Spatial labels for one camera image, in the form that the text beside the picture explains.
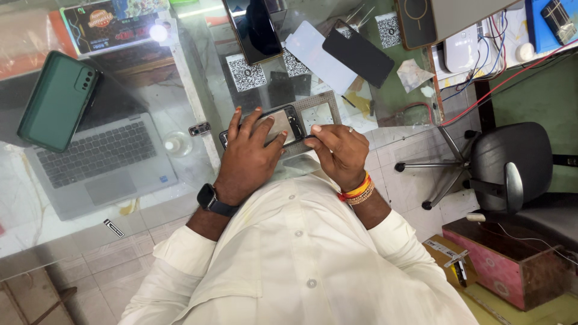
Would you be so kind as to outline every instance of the bracelet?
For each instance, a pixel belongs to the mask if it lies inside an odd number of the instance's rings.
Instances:
[[[374,188],[375,188],[375,184],[373,181],[371,181],[369,183],[369,186],[367,187],[367,189],[365,189],[365,191],[361,195],[359,195],[355,198],[348,198],[346,200],[347,204],[355,205],[355,204],[360,204],[361,202],[367,200],[371,196],[371,194],[373,193]]]
[[[365,171],[365,178],[363,179],[363,182],[361,182],[361,185],[352,191],[346,193],[338,193],[337,196],[342,202],[347,202],[349,204],[351,204],[351,202],[355,202],[353,204],[359,204],[365,201],[371,195],[373,188],[375,188],[375,184],[371,180],[369,173]]]

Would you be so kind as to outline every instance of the white tile floor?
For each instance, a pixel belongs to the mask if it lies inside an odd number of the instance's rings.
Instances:
[[[454,93],[453,89],[444,90],[442,97]],[[475,93],[470,87],[445,102],[446,119],[459,114],[473,99]],[[458,146],[465,143],[466,130],[480,130],[477,112],[449,128]],[[395,163],[399,161],[429,163],[452,159],[452,153],[438,130],[429,130],[387,146],[384,145],[398,136],[388,132],[387,128],[374,130],[365,136],[370,141],[365,168],[383,198],[416,229],[420,241],[441,234],[442,225],[479,208],[473,191],[461,190],[447,195],[439,205],[426,211],[421,203],[436,196],[449,173],[435,168],[412,168],[403,173],[394,170]],[[459,186],[453,188],[454,191],[459,189]],[[167,239],[187,219],[172,221],[48,266],[47,270],[58,289],[78,287],[78,293],[66,303],[75,323],[116,324],[154,261],[151,254],[153,246]]]

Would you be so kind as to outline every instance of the white shirt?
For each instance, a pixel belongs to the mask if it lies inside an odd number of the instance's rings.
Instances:
[[[394,211],[366,230],[315,176],[270,183],[218,242],[155,246],[120,324],[477,324],[414,233]]]

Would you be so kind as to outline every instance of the man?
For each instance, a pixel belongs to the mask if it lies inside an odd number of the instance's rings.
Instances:
[[[213,185],[218,204],[199,195],[221,214],[199,208],[155,247],[120,324],[477,324],[415,230],[373,189],[363,135],[314,125],[317,138],[305,140],[350,206],[312,175],[262,186],[287,132],[264,147],[274,120],[251,134],[260,115],[239,129],[237,108]]]

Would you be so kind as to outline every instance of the green phone case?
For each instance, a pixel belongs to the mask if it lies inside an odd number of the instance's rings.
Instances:
[[[52,152],[66,150],[94,91],[99,72],[51,51],[28,100],[17,135]]]

